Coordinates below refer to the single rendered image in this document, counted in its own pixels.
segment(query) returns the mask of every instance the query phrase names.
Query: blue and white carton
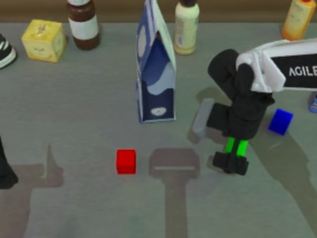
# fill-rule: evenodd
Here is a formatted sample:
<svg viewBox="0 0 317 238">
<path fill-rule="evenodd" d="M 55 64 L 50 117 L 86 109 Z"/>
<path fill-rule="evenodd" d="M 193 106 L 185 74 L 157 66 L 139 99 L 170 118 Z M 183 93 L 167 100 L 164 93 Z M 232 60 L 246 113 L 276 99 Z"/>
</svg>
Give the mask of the blue and white carton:
<svg viewBox="0 0 317 238">
<path fill-rule="evenodd" d="M 157 0 L 146 0 L 136 38 L 140 122 L 175 120 L 175 53 Z"/>
</svg>

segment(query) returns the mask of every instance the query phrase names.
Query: gray floor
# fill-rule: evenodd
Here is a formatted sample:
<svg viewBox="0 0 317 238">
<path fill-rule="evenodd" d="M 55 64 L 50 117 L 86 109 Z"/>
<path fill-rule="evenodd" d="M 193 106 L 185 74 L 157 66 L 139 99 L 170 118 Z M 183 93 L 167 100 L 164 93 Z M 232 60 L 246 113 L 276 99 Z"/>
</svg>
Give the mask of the gray floor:
<svg viewBox="0 0 317 238">
<path fill-rule="evenodd" d="M 201 24 L 196 53 L 177 57 L 177 121 L 144 125 L 136 24 L 103 25 L 91 52 L 71 40 L 58 64 L 27 59 L 25 28 L 0 24 L 20 54 L 0 72 L 0 132 L 20 176 L 0 191 L 1 238 L 317 237 L 317 116 L 308 92 L 275 94 L 247 150 L 245 177 L 210 168 L 225 143 L 218 132 L 199 143 L 189 133 L 203 98 L 228 103 L 207 75 L 212 57 L 278 40 L 279 25 Z M 284 137 L 266 129 L 276 108 L 295 115 Z M 126 147 L 137 150 L 135 176 L 115 172 L 116 149 Z M 157 165 L 195 169 L 150 172 Z"/>
</svg>

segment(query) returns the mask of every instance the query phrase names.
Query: yellow cube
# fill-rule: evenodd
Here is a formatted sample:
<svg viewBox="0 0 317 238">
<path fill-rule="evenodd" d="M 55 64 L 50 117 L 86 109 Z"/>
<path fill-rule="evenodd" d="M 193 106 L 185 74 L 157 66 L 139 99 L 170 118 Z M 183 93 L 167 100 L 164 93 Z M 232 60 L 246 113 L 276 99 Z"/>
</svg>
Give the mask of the yellow cube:
<svg viewBox="0 0 317 238">
<path fill-rule="evenodd" d="M 22 42 L 32 60 L 57 63 L 66 48 L 62 23 L 52 21 L 32 20 L 22 36 Z"/>
</svg>

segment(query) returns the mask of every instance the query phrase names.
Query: white cap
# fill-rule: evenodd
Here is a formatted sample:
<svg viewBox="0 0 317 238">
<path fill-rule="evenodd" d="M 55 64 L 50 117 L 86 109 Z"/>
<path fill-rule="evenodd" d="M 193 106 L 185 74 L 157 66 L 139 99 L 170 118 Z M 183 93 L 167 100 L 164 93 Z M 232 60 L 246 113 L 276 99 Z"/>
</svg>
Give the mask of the white cap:
<svg viewBox="0 0 317 238">
<path fill-rule="evenodd" d="M 91 0 L 67 0 L 67 2 L 73 6 L 82 6 L 89 3 Z"/>
</svg>

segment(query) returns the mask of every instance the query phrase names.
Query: brown bottle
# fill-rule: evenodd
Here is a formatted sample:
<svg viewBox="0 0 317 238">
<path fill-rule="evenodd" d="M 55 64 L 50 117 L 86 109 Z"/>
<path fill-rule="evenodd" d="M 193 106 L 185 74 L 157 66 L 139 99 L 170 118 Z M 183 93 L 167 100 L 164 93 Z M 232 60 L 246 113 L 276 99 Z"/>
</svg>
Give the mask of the brown bottle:
<svg viewBox="0 0 317 238">
<path fill-rule="evenodd" d="M 81 50 L 98 46 L 99 29 L 92 0 L 67 0 L 67 13 L 74 42 Z"/>
</svg>

